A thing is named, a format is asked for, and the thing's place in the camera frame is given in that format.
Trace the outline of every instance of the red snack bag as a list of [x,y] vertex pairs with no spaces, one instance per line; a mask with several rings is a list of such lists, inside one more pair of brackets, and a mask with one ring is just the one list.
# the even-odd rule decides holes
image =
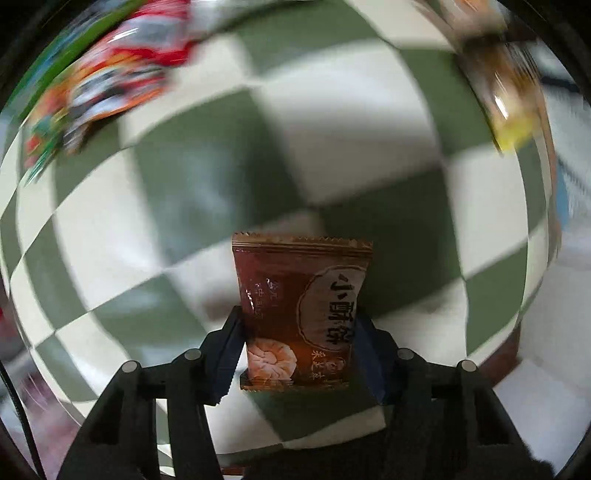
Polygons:
[[372,244],[236,233],[232,250],[248,335],[241,388],[345,385]]
[[128,52],[113,53],[108,37],[75,62],[72,70],[63,140],[68,154],[79,150],[92,122],[160,95],[166,84],[164,67]]
[[137,55],[160,65],[189,57],[190,0],[149,0],[108,35],[114,53]]

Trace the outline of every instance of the green floor tile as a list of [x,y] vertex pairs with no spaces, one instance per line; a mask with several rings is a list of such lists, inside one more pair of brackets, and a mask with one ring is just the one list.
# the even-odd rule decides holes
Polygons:
[[8,206],[0,218],[2,252],[4,254],[4,261],[6,262],[9,279],[22,257],[21,246],[18,243],[17,234],[17,196],[16,192],[12,194],[12,198],[10,199],[10,202],[8,202]]
[[247,91],[159,124],[133,151],[172,264],[303,206]]
[[118,152],[119,145],[117,120],[108,118],[91,127],[79,153],[66,155],[60,150],[54,160],[57,204],[63,202],[92,170]]
[[4,158],[4,155],[8,151],[8,148],[10,148],[10,145],[12,144],[14,139],[17,137],[18,129],[19,129],[18,123],[10,122],[8,124],[7,129],[6,129],[6,137],[4,138],[4,144],[2,145],[2,148],[4,149],[2,152],[2,158]]
[[527,244],[516,253],[466,279],[466,349],[474,352],[519,311],[525,288]]
[[460,277],[443,173],[432,170],[321,208],[330,236],[374,242],[359,304],[373,318]]
[[533,139],[517,150],[521,177],[525,187],[527,202],[527,225],[531,231],[538,225],[546,213],[546,195],[540,153]]
[[433,11],[443,18],[443,10],[441,9],[440,0],[427,0],[427,4],[433,9]]
[[206,331],[165,275],[94,309],[105,330],[144,367],[171,362],[199,347]]
[[556,195],[553,193],[548,201],[548,265],[554,259],[556,249],[560,249],[561,232],[558,213],[556,212]]
[[20,181],[21,178],[24,177],[25,173],[27,172],[25,169],[25,160],[27,159],[27,139],[29,137],[29,128],[28,125],[25,123],[21,129],[21,138],[18,147],[18,164],[17,164],[17,173],[18,173],[18,180]]
[[334,45],[377,33],[342,0],[293,2],[261,13],[236,29],[258,73]]
[[57,245],[53,219],[25,253],[33,290],[47,320],[58,329],[86,313]]
[[158,445],[170,443],[168,415],[158,404],[156,404],[156,443]]
[[376,406],[363,381],[334,391],[246,392],[283,442],[305,437]]
[[51,335],[35,348],[53,378],[72,401],[90,401],[97,395],[82,377],[63,345]]
[[160,466],[169,466],[170,468],[174,468],[173,460],[170,458],[166,453],[161,452],[158,450],[158,463]]
[[423,91],[445,155],[493,141],[486,115],[454,53],[426,48],[399,51]]

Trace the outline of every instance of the green and white checkered floor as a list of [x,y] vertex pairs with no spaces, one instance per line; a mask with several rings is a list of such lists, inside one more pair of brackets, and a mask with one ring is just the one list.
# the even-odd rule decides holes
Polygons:
[[[168,362],[223,323],[235,231],[374,241],[360,304],[428,361],[481,363],[506,339],[556,250],[545,145],[497,152],[448,42],[407,0],[274,9],[171,77],[38,183],[23,185],[22,131],[0,167],[2,277],[75,418],[126,360]],[[235,381],[207,415],[222,465],[385,425],[359,381]],[[170,473],[164,403],[157,420]]]

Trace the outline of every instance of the white floor tile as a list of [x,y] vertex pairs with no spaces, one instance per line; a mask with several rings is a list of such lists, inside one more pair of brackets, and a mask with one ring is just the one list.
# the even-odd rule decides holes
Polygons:
[[172,468],[171,466],[161,466],[160,467],[160,471],[164,475],[175,476],[175,474],[174,474],[174,468]]
[[527,273],[525,275],[525,290],[523,303],[525,303],[535,288],[542,280],[542,276],[548,266],[548,217],[544,216],[541,222],[531,232],[527,245]]
[[421,90],[381,40],[306,56],[275,70],[253,95],[309,202],[351,196],[440,161]]
[[357,9],[377,32],[397,47],[451,46],[433,23],[424,17],[411,0],[346,0]]
[[100,325],[92,312],[56,332],[74,365],[92,390],[100,395],[129,355]]
[[18,317],[22,319],[23,333],[33,346],[39,345],[54,329],[37,302],[24,259],[14,269],[11,284],[12,301]]
[[96,403],[96,400],[72,402],[72,404],[77,408],[77,410],[80,413],[82,413],[84,418],[86,418],[88,416],[88,414],[92,410],[92,407],[95,406],[95,403]]
[[[253,232],[322,236],[317,215],[302,210],[254,227]],[[240,305],[238,278],[230,239],[200,250],[167,269],[167,275],[191,311],[210,330],[221,328],[234,305]]]
[[294,450],[326,447],[356,439],[360,433],[369,435],[378,432],[385,427],[384,408],[376,406],[341,419],[307,437],[283,442],[283,446]]
[[462,273],[470,277],[527,240],[527,205],[515,153],[471,148],[446,166]]
[[21,135],[21,132],[17,134],[10,147],[8,147],[0,165],[0,179],[2,179],[2,188],[0,189],[0,217],[4,213],[4,210],[6,210],[12,194],[17,189]]
[[51,163],[37,181],[25,185],[23,180],[18,186],[17,233],[23,254],[56,208],[54,168]]
[[104,161],[54,218],[61,254],[88,310],[164,268],[131,155],[122,150]]
[[455,367],[466,358],[467,316],[466,285],[458,279],[410,307],[376,319],[375,326],[427,362]]
[[170,444],[166,443],[164,445],[157,445],[158,450],[160,450],[163,454],[168,455],[170,458],[173,457],[173,453],[170,449]]
[[187,64],[170,69],[167,91],[127,112],[119,120],[128,147],[162,121],[246,85],[249,64],[241,42],[232,34],[216,35],[196,45]]
[[546,195],[546,204],[550,201],[552,195],[552,173],[550,171],[550,160],[548,159],[548,148],[542,132],[538,132],[534,137],[535,145],[540,152],[540,166],[542,169],[542,180],[544,182],[544,193]]

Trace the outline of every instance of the colorful snack bag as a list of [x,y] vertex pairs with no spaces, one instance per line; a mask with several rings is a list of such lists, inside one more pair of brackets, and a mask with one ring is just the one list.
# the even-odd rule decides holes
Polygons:
[[98,38],[134,12],[144,0],[96,0],[72,20],[22,76],[6,108],[22,121],[52,81]]
[[454,45],[465,38],[507,29],[495,0],[414,0],[414,5]]
[[372,244],[236,233],[232,250],[249,338],[241,388],[346,385]]
[[189,57],[189,4],[190,0],[149,0],[111,32],[107,42],[114,53],[181,65]]
[[164,91],[165,70],[131,53],[115,54],[109,36],[74,64],[68,92],[69,123],[64,146],[80,148],[91,122],[129,110]]
[[27,120],[24,132],[26,156],[24,167],[28,170],[26,182],[36,179],[49,165],[66,129],[67,93],[71,68],[60,73],[41,95]]

